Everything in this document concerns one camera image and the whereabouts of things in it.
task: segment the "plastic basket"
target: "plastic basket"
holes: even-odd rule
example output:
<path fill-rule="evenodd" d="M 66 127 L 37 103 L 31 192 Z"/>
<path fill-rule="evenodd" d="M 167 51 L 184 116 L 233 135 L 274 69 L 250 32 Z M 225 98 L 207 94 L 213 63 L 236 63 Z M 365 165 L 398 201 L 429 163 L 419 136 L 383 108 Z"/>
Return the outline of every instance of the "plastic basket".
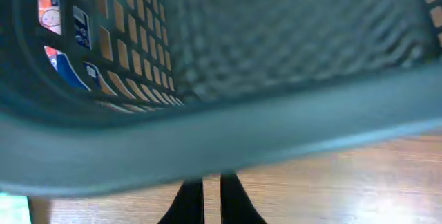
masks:
<path fill-rule="evenodd" d="M 103 194 L 437 127 L 441 6 L 2 0 L 0 189 Z"/>

